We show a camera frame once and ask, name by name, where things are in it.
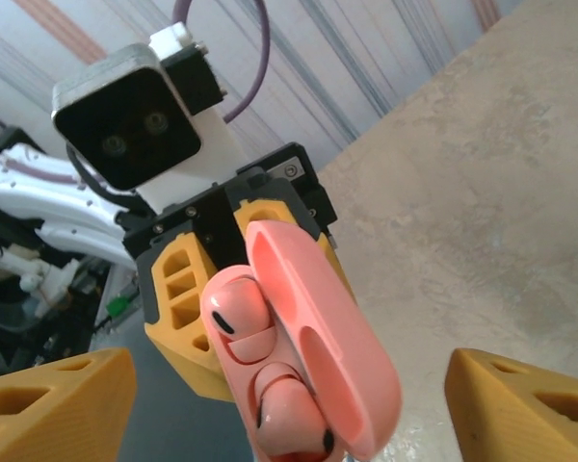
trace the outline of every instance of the wall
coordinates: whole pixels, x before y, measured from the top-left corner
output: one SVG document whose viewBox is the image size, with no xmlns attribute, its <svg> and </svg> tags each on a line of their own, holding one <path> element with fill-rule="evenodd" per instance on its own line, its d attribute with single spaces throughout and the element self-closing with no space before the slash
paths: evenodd
<svg viewBox="0 0 578 462">
<path fill-rule="evenodd" d="M 288 141 L 317 167 L 470 46 L 520 0 L 268 1 L 271 67 L 232 128 L 252 158 Z M 0 118 L 64 156 L 53 85 L 171 23 L 173 0 L 0 0 Z M 189 27 L 229 96 L 249 89 L 260 45 L 251 0 L 196 0 Z"/>
</svg>

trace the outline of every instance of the pink earbud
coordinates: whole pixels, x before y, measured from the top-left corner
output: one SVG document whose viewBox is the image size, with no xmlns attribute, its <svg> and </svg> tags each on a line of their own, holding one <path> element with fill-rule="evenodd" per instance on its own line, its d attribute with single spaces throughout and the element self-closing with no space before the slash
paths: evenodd
<svg viewBox="0 0 578 462">
<path fill-rule="evenodd" d="M 299 380 L 286 376 L 261 397 L 256 437 L 259 447 L 271 456 L 330 454 L 334 449 L 334 435 L 312 395 Z"/>
<path fill-rule="evenodd" d="M 231 341 L 246 339 L 270 327 L 270 311 L 252 279 L 243 277 L 230 282 L 210 301 L 217 329 Z"/>
</svg>

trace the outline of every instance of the camera lens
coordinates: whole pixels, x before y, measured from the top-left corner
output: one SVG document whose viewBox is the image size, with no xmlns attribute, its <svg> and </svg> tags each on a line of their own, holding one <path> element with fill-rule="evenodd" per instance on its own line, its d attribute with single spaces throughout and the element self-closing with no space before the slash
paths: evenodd
<svg viewBox="0 0 578 462">
<path fill-rule="evenodd" d="M 126 142 L 118 135 L 112 135 L 103 140 L 103 151 L 112 157 L 121 156 L 126 152 Z"/>
<path fill-rule="evenodd" d="M 160 135 L 168 126 L 167 116 L 163 113 L 152 113 L 145 118 L 145 130 L 150 135 Z"/>
</svg>

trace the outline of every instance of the pink earbud case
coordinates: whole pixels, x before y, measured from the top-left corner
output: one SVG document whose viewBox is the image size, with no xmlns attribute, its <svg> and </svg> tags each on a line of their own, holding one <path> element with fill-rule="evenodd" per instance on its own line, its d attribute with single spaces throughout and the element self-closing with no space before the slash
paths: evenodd
<svg viewBox="0 0 578 462">
<path fill-rule="evenodd" d="M 396 370 L 367 320 L 321 248 L 300 227 L 254 221 L 247 229 L 246 246 L 250 265 L 224 269 L 208 282 L 201 316 L 259 462 L 341 461 L 345 451 L 360 460 L 374 457 L 396 428 L 402 399 Z M 252 299 L 247 293 L 249 284 L 236 284 L 245 278 L 256 281 L 265 298 L 270 326 L 231 340 L 219 329 L 215 310 L 221 298 L 223 303 L 246 303 L 248 309 Z M 260 318 L 253 315 L 253 322 Z M 283 382 L 295 385 L 283 394 L 285 389 L 276 384 L 289 378 L 305 386 L 316 407 L 303 401 L 301 388 L 293 380 Z M 309 426 L 315 425 L 316 419 L 266 416 L 262 423 L 264 395 L 266 400 L 274 398 L 275 402 L 266 402 L 266 406 L 279 413 L 295 414 L 299 399 L 304 414 L 318 408 L 333 433 L 330 452 L 284 453 L 299 448 L 300 440 L 311 436 Z M 260 429 L 275 424 L 286 425 L 274 430 L 281 431 L 286 441 L 279 441 L 278 436 L 268 441 Z"/>
</svg>

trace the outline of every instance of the yellow plastic part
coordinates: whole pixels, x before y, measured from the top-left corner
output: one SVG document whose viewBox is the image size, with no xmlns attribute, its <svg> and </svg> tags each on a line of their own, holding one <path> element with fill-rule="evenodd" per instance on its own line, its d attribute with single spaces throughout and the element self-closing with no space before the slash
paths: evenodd
<svg viewBox="0 0 578 462">
<path fill-rule="evenodd" d="M 126 349 L 0 376 L 0 462 L 113 462 L 137 389 Z"/>
<path fill-rule="evenodd" d="M 237 212 L 234 212 L 233 216 L 235 217 L 235 220 L 238 223 L 243 236 L 246 236 L 247 226 L 251 221 L 257 221 L 260 219 L 275 219 L 278 221 L 297 224 L 296 219 L 289 211 L 289 207 L 287 207 L 287 204 L 281 200 L 257 199 L 252 202 L 243 200 L 240 202 L 240 209 Z M 345 287 L 349 293 L 354 296 L 354 293 L 349 284 L 349 280 L 345 275 L 345 271 L 343 271 L 342 267 L 340 266 L 336 252 L 334 252 L 334 249 L 329 243 L 328 236 L 326 236 L 324 233 L 321 233 L 319 239 L 317 240 L 317 244 L 326 254 L 329 263 L 336 271 L 336 274 L 340 280 L 343 281 L 343 284 L 345 284 Z"/>
<path fill-rule="evenodd" d="M 578 379 L 457 349 L 445 396 L 465 462 L 578 462 Z"/>
<path fill-rule="evenodd" d="M 201 292 L 216 272 L 194 233 L 175 238 L 152 266 L 159 320 L 145 333 L 195 393 L 232 401 L 199 316 Z"/>
</svg>

